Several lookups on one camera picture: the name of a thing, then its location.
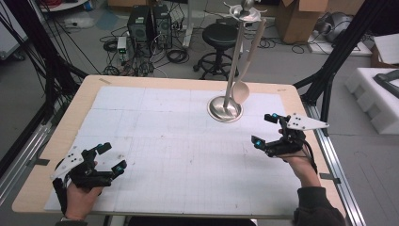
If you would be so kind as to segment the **wooden ladle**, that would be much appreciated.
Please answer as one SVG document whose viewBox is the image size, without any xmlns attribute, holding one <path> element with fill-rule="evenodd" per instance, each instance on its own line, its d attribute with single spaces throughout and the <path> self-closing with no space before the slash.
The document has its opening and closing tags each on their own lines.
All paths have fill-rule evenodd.
<svg viewBox="0 0 399 226">
<path fill-rule="evenodd" d="M 257 46 L 259 45 L 259 42 L 263 35 L 265 25 L 266 25 L 266 19 L 262 18 L 260 20 L 255 38 L 253 39 L 253 41 L 251 43 L 243 71 L 240 73 L 238 79 L 234 82 L 232 89 L 231 89 L 231 97 L 239 105 L 242 104 L 249 96 L 249 87 L 245 82 L 243 82 L 243 78 L 247 75 L 247 70 L 248 70 L 248 68 L 252 62 L 252 59 L 255 55 Z"/>
</svg>

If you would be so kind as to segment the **aluminium rail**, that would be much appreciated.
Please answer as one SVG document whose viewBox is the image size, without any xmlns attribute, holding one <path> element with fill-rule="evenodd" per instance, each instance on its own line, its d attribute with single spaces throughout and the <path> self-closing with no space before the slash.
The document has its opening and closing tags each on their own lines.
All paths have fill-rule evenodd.
<svg viewBox="0 0 399 226">
<path fill-rule="evenodd" d="M 40 162 L 40 153 L 47 145 L 52 135 L 53 125 L 51 123 L 38 125 L 27 137 L 16 157 L 0 178 L 0 206 L 4 204 L 11 191 L 18 184 L 24 172 Z"/>
<path fill-rule="evenodd" d="M 340 184 L 335 185 L 330 180 L 321 179 L 327 189 L 328 199 L 343 213 L 347 226 L 367 226 L 327 128 L 314 129 L 313 136 L 310 132 L 307 135 L 319 173 L 330 173 L 341 180 Z"/>
</svg>

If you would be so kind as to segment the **white flat board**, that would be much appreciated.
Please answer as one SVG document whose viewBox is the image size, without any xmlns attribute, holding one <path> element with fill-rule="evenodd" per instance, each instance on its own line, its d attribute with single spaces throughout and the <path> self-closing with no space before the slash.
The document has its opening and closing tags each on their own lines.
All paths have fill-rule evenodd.
<svg viewBox="0 0 399 226">
<path fill-rule="evenodd" d="M 312 32 L 308 38 L 308 48 L 313 54 L 330 55 L 334 50 L 332 43 L 317 32 Z M 351 52 L 352 57 L 369 57 L 372 54 L 370 49 L 360 41 Z"/>
</svg>

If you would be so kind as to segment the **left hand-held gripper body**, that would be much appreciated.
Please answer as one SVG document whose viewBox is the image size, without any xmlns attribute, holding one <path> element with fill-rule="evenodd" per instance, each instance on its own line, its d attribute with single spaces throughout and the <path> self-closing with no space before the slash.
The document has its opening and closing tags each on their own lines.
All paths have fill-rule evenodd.
<svg viewBox="0 0 399 226">
<path fill-rule="evenodd" d="M 60 179 L 62 183 L 66 183 L 71 179 L 77 187 L 83 188 L 111 186 L 113 172 L 97 171 L 96 163 L 94 167 L 89 167 L 81 152 L 77 148 L 69 151 L 56 165 L 55 172 L 50 176 L 51 180 Z"/>
</svg>

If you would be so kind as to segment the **person's left hand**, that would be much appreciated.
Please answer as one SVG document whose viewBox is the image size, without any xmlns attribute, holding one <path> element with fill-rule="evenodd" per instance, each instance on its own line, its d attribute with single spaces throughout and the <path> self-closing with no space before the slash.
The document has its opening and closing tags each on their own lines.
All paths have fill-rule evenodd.
<svg viewBox="0 0 399 226">
<path fill-rule="evenodd" d="M 102 191 L 102 187 L 85 189 L 70 183 L 67 188 L 67 209 L 64 216 L 70 220 L 83 221 L 91 212 Z"/>
</svg>

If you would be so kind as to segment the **black curved object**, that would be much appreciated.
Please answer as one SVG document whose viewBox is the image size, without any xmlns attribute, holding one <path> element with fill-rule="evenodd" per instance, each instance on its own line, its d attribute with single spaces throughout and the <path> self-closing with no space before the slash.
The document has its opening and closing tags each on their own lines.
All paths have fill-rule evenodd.
<svg viewBox="0 0 399 226">
<path fill-rule="evenodd" d="M 373 79 L 380 87 L 399 99 L 399 86 L 392 83 L 392 81 L 399 79 L 399 70 L 394 70 L 389 73 L 378 73 Z"/>
</svg>

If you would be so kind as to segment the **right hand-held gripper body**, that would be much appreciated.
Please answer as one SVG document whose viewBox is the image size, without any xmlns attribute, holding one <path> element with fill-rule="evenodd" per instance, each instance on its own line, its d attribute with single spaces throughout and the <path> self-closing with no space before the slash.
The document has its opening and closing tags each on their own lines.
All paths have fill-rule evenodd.
<svg viewBox="0 0 399 226">
<path fill-rule="evenodd" d="M 290 117 L 291 119 L 287 124 L 288 137 L 281 137 L 277 141 L 272 141 L 265 144 L 265 153 L 268 156 L 274 157 L 287 153 L 296 153 L 302 149 L 306 141 L 304 131 L 329 127 L 327 122 L 318 121 L 316 119 L 296 113 Z"/>
</svg>

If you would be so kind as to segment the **white grid mat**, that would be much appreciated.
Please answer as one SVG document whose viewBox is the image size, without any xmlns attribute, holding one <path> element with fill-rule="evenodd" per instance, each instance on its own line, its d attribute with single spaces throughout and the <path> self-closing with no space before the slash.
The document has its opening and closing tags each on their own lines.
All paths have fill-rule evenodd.
<svg viewBox="0 0 399 226">
<path fill-rule="evenodd" d="M 109 142 L 97 168 L 125 160 L 97 212 L 285 218 L 298 202 L 291 168 L 255 149 L 251 137 L 279 138 L 266 113 L 284 112 L 278 94 L 253 93 L 235 122 L 211 118 L 211 90 L 102 87 L 69 151 Z"/>
</svg>

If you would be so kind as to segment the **black computer tower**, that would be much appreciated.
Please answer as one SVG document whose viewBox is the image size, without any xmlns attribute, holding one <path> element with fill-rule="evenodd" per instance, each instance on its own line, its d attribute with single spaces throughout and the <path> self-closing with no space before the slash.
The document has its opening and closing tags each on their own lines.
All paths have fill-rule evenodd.
<svg viewBox="0 0 399 226">
<path fill-rule="evenodd" d="M 154 31 L 157 43 L 164 49 L 172 47 L 171 17 L 166 5 L 156 5 L 152 8 Z"/>
<path fill-rule="evenodd" d="M 154 38 L 151 8 L 149 6 L 133 6 L 127 27 L 135 50 L 140 50 L 145 56 L 149 56 L 151 42 Z"/>
</svg>

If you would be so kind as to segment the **grey rounded device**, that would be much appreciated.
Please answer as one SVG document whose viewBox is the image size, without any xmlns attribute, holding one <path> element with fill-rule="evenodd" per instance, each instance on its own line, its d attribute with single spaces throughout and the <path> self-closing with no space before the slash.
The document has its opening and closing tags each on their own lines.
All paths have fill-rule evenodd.
<svg viewBox="0 0 399 226">
<path fill-rule="evenodd" d="M 314 30 L 324 36 L 329 42 L 337 40 L 352 23 L 353 17 L 343 12 L 327 12 L 319 18 Z"/>
</svg>

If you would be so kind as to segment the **metal utensil stand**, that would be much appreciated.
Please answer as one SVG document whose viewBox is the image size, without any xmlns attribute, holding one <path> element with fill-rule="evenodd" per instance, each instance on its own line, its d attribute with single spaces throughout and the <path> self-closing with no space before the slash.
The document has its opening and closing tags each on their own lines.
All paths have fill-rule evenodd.
<svg viewBox="0 0 399 226">
<path fill-rule="evenodd" d="M 226 6 L 230 8 L 230 15 L 238 22 L 239 28 L 232 58 L 232 70 L 229 75 L 225 95 L 215 97 L 210 100 L 207 105 L 209 115 L 216 121 L 234 122 L 239 120 L 243 115 L 242 104 L 239 105 L 233 100 L 231 97 L 231 89 L 240 75 L 235 77 L 238 58 L 243 45 L 245 25 L 258 23 L 259 26 L 260 20 L 262 19 L 262 12 L 254 7 L 254 4 L 260 1 L 261 0 L 241 0 L 240 5 L 234 6 L 226 4 Z"/>
</svg>

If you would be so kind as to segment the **black round stool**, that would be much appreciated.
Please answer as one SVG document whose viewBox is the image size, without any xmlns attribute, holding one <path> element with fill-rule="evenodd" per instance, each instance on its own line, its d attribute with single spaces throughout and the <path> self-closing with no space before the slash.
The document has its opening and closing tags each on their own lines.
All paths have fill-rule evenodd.
<svg viewBox="0 0 399 226">
<path fill-rule="evenodd" d="M 227 24 L 210 24 L 202 31 L 204 42 L 215 50 L 202 56 L 193 66 L 193 71 L 203 70 L 200 80 L 205 80 L 207 75 L 222 76 L 229 79 L 232 56 L 226 51 L 235 46 L 237 28 Z"/>
</svg>

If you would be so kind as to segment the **black tape piece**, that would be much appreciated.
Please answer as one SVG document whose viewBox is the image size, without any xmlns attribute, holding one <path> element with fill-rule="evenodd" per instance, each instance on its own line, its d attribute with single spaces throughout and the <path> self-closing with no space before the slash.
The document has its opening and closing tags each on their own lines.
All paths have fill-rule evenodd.
<svg viewBox="0 0 399 226">
<path fill-rule="evenodd" d="M 49 164 L 50 160 L 49 159 L 31 159 L 28 161 L 26 164 L 29 167 L 34 167 L 34 166 L 47 166 Z"/>
<path fill-rule="evenodd" d="M 330 173 L 319 173 L 319 176 L 320 176 L 321 179 L 332 181 L 335 185 L 341 183 L 340 178 L 334 177 L 334 176 L 333 176 L 332 174 L 330 174 Z"/>
</svg>

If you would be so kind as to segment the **white foam block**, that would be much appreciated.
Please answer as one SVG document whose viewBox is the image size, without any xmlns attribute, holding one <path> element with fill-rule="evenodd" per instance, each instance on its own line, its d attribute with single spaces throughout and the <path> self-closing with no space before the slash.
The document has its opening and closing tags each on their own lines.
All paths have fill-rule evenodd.
<svg viewBox="0 0 399 226">
<path fill-rule="evenodd" d="M 348 91 L 382 135 L 399 135 L 399 98 L 376 83 L 374 77 L 392 69 L 357 68 L 346 80 Z"/>
</svg>

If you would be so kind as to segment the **large cardboard box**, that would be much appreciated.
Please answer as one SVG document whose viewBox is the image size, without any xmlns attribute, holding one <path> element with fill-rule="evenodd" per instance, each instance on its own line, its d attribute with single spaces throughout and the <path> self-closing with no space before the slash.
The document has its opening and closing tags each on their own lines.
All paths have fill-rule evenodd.
<svg viewBox="0 0 399 226">
<path fill-rule="evenodd" d="M 306 42 L 328 0 L 280 0 L 275 25 L 285 43 Z"/>
</svg>

